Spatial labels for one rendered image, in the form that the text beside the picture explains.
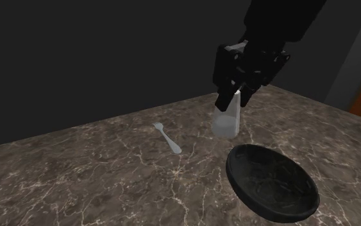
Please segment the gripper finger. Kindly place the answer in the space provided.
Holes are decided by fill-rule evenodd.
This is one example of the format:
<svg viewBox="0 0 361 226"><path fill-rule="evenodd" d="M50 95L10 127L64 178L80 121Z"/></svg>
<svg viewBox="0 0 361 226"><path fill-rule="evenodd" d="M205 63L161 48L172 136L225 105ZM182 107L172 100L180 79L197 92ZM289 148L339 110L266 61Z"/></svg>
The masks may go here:
<svg viewBox="0 0 361 226"><path fill-rule="evenodd" d="M260 87L260 84L245 83L240 90L240 106L245 107Z"/></svg>
<svg viewBox="0 0 361 226"><path fill-rule="evenodd" d="M221 112L225 112L239 88L240 86L235 81L226 80L218 87L218 97L215 101L215 106Z"/></svg>

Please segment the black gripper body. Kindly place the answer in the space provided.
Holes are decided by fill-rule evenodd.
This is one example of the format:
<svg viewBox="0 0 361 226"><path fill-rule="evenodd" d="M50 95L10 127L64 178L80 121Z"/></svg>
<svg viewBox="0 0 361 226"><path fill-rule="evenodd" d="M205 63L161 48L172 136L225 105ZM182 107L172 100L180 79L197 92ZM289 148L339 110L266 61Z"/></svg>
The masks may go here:
<svg viewBox="0 0 361 226"><path fill-rule="evenodd" d="M289 61L286 51L252 50L247 41L217 47L213 83L220 87L234 82L244 82L248 86L266 86Z"/></svg>

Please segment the white translucent cup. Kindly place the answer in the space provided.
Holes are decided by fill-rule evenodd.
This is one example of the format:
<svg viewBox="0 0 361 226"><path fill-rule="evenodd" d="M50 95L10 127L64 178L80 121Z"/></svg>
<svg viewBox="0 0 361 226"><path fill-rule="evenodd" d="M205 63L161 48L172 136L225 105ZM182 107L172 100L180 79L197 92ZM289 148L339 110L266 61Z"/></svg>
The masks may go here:
<svg viewBox="0 0 361 226"><path fill-rule="evenodd" d="M240 91L237 91L226 111L221 112L217 107L214 108L212 132L216 137L231 139L237 136L239 125Z"/></svg>

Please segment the white fork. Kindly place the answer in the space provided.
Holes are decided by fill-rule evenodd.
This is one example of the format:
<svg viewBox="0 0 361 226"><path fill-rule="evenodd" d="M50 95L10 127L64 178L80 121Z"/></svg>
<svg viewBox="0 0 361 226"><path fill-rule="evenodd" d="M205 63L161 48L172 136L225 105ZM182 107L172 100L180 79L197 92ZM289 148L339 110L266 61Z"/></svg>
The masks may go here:
<svg viewBox="0 0 361 226"><path fill-rule="evenodd" d="M180 154L182 152L181 148L164 132L163 124L156 122L153 125L164 136L173 153Z"/></svg>

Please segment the black bowl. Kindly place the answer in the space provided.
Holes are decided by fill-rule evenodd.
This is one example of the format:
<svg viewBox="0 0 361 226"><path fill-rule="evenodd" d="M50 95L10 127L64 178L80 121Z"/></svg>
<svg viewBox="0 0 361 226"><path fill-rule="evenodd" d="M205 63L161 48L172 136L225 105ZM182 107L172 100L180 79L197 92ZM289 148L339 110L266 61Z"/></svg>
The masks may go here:
<svg viewBox="0 0 361 226"><path fill-rule="evenodd" d="M319 207L311 176L295 161L255 144L233 147L226 175L237 197L260 217L276 223L300 222Z"/></svg>

